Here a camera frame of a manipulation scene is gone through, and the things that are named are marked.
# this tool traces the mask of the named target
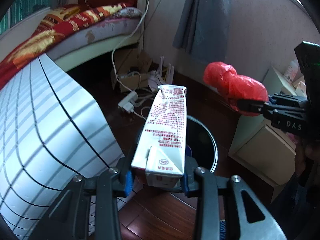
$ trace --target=wooden floor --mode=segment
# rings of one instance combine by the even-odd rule
[[[144,120],[118,110],[117,103],[124,95],[112,90],[110,68],[105,67],[104,59],[98,57],[68,73],[98,102],[116,140],[126,154],[143,127]],[[209,88],[188,77],[175,73],[174,83],[187,87],[188,114],[204,123],[216,140],[219,157],[215,175],[240,175],[262,203],[268,205],[273,188],[228,157],[239,114],[226,106],[220,96]],[[119,212],[123,239],[191,239],[196,201],[196,198],[187,199],[183,194],[173,195],[145,186]]]

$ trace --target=screw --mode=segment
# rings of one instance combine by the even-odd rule
[[[117,174],[117,173],[119,172],[119,169],[118,169],[117,167],[111,167],[111,168],[109,169],[109,172],[110,172],[110,173],[113,173],[113,174]]]
[[[233,175],[233,176],[231,177],[231,180],[232,180],[233,182],[235,182],[235,183],[238,183],[238,182],[241,181],[241,177],[238,176],[238,175]]]
[[[205,173],[205,169],[203,167],[198,167],[198,168],[196,168],[196,173],[197,174],[204,174]]]
[[[82,180],[82,176],[81,175],[76,175],[73,177],[72,179],[74,182],[80,182]]]

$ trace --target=white carton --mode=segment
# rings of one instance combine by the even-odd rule
[[[131,163],[140,182],[174,187],[184,174],[186,87],[159,86]]]

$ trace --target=white cable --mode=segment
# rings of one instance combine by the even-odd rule
[[[152,95],[154,95],[154,93],[152,93],[152,94],[142,93],[142,94],[139,94],[138,99],[144,99],[144,98],[146,98],[146,97],[148,97],[148,96],[152,96]]]
[[[133,113],[141,118],[143,118],[144,120],[146,120],[142,115],[138,114],[137,112],[133,111]]]
[[[129,36],[125,37],[122,41],[120,41],[120,42],[114,47],[114,49],[113,49],[113,51],[112,51],[112,53],[111,53],[111,61],[112,61],[112,65],[113,65],[113,70],[115,71],[116,79],[117,79],[117,81],[118,81],[121,85],[123,85],[123,86],[124,86],[126,89],[128,89],[129,91],[132,91],[132,89],[130,89],[129,87],[127,87],[126,85],[124,85],[124,84],[120,81],[120,79],[119,79],[119,77],[118,77],[116,65],[115,65],[115,62],[114,62],[114,59],[113,59],[113,58],[114,58],[114,54],[115,54],[116,49],[119,48],[119,46],[120,46],[122,43],[124,43],[127,39],[131,38],[131,37],[136,33],[136,31],[138,30],[138,28],[139,28],[140,25],[142,24],[143,19],[145,18],[146,14],[147,14],[147,12],[148,12],[148,9],[149,9],[149,0],[147,0],[146,11],[145,11],[144,14],[142,15],[142,17],[141,17],[141,19],[140,19],[140,22],[138,23],[137,27],[133,30],[133,32],[132,32]]]
[[[140,113],[141,113],[142,118],[143,118],[144,120],[147,120],[147,119],[143,116],[143,114],[142,114],[142,111],[143,111],[144,109],[151,109],[151,107],[150,107],[150,106],[144,106],[144,107],[141,108],[141,110],[140,110]]]
[[[141,100],[141,101],[138,102],[137,104],[135,104],[134,107],[142,106],[142,104],[143,104],[145,101],[147,101],[148,99],[151,99],[152,101],[155,100],[155,99],[153,98],[153,96],[152,96],[152,97],[148,97],[148,98],[145,98],[145,99]]]
[[[141,83],[141,74],[138,72],[138,71],[132,71],[130,72],[129,74],[138,74],[139,75],[139,83],[138,83],[138,86],[134,89],[134,91],[139,88],[140,86],[140,83]]]
[[[147,91],[147,92],[149,92],[149,93],[151,93],[151,94],[154,94],[150,89],[147,89],[147,88],[140,88],[141,90],[145,90],[145,91]]]
[[[146,99],[146,98],[153,98],[153,97],[155,97],[156,95],[155,94],[152,94],[152,95],[146,95],[146,96],[144,96],[144,97],[138,97],[138,99]]]

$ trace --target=gold feather pattern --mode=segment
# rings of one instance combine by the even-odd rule
[[[39,55],[44,52],[48,46],[53,44],[55,36],[64,37],[64,34],[57,33],[55,30],[49,29],[31,37],[25,44],[12,53],[12,55],[7,59],[7,63],[14,59],[23,57],[26,54]]]

